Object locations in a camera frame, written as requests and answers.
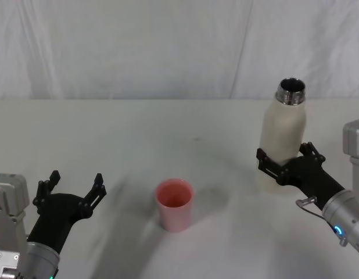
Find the fabric wall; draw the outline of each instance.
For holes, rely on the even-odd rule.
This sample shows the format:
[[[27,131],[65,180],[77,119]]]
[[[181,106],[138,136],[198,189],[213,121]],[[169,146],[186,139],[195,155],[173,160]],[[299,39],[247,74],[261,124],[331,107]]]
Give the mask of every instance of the fabric wall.
[[[359,0],[0,0],[0,99],[359,96]]]

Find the pink cup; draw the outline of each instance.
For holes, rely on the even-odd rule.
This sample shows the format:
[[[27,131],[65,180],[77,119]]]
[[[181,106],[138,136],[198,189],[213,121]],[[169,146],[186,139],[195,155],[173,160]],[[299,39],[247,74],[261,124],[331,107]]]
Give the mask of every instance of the pink cup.
[[[179,178],[163,181],[155,191],[161,224],[171,233],[186,230],[191,224],[193,189]]]

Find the blue light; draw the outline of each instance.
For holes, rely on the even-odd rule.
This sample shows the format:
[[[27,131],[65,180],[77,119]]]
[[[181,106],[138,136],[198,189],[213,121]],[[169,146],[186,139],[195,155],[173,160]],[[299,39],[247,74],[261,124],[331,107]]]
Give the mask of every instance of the blue light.
[[[340,229],[339,226],[335,226],[335,230],[337,231],[337,233],[338,233],[339,235],[342,235],[342,230]]]

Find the white bottle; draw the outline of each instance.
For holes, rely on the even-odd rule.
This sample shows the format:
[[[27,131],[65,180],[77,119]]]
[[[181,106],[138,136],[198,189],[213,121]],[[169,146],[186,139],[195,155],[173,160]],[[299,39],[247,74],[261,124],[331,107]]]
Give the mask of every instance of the white bottle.
[[[260,148],[280,165],[295,158],[300,149],[306,125],[305,84],[297,78],[286,78],[280,82],[275,98],[266,110],[263,120]],[[295,194],[293,186],[280,186],[276,181],[257,168],[257,186],[265,192]]]

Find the robotic arm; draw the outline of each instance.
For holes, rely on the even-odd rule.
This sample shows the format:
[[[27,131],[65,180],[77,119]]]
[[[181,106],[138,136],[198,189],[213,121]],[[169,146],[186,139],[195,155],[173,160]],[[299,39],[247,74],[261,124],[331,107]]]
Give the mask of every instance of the robotic arm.
[[[259,169],[274,178],[279,185],[298,187],[308,198],[296,201],[300,208],[313,203],[340,239],[340,245],[350,243],[359,252],[359,120],[347,123],[343,129],[343,150],[353,163],[353,189],[344,189],[322,169],[324,156],[312,143],[301,144],[302,156],[281,166],[262,150],[257,150]]]
[[[0,279],[54,279],[59,254],[73,224],[90,218],[106,195],[100,173],[84,198],[52,194],[59,180],[55,170],[49,180],[39,182],[33,204],[40,216],[26,239],[26,180],[17,174],[0,174]]]

